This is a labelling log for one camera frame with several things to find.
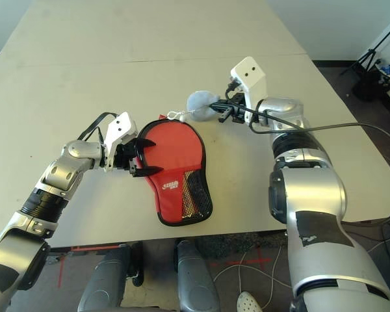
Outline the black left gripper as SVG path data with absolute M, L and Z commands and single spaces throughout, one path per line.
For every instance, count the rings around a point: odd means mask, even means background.
M 135 142 L 119 144 L 116 148 L 116 168 L 128 170 L 133 177 L 148 177 L 163 171 L 158 166 L 141 168 L 140 149 L 155 146 L 156 143 L 146 138 L 137 138 Z

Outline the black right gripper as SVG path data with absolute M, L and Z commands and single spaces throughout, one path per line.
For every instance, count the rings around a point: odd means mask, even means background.
M 209 105 L 211 109 L 225 109 L 220 113 L 220 116 L 218 118 L 218 121 L 220 123 L 224 123 L 229 116 L 232 116 L 232 122 L 238 123 L 238 124 L 244 124 L 244 115 L 245 115 L 245 108 L 246 108 L 246 102 L 244 98 L 243 93 L 236 93 L 232 98 L 231 101 L 220 99 L 212 104 Z

